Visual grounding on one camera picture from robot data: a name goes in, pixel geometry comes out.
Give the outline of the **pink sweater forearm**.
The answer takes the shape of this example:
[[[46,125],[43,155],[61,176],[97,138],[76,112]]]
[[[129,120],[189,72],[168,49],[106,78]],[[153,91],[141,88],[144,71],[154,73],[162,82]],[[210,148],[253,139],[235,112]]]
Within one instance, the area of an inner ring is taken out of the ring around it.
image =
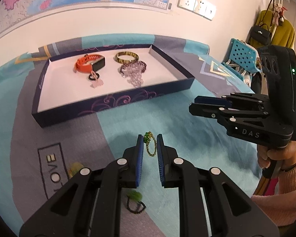
[[[280,168],[277,186],[271,196],[253,195],[251,199],[278,227],[286,227],[296,220],[296,166]]]

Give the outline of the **person's right hand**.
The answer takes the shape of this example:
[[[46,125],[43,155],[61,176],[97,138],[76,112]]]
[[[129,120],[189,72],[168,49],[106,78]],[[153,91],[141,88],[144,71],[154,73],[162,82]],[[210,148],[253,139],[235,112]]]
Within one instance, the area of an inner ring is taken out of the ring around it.
[[[280,150],[267,148],[257,145],[257,157],[260,168],[268,168],[271,160],[281,161],[281,170],[290,170],[296,166],[296,141],[290,141],[289,144]]]

